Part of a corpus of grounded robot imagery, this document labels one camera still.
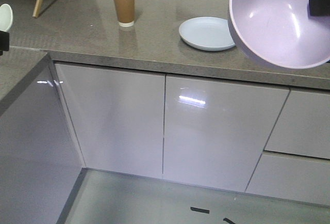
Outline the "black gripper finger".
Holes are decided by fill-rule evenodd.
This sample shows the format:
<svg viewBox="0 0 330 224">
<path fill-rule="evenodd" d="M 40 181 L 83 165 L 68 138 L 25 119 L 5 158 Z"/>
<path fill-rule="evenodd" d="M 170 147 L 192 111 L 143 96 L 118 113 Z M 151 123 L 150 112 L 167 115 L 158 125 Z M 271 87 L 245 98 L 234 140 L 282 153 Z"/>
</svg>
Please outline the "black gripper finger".
<svg viewBox="0 0 330 224">
<path fill-rule="evenodd" d="M 6 31 L 0 31 L 0 55 L 3 55 L 4 51 L 9 51 L 10 46 L 10 34 Z"/>
<path fill-rule="evenodd" d="M 309 14 L 312 17 L 329 16 L 329 0 L 309 0 Z"/>
</svg>

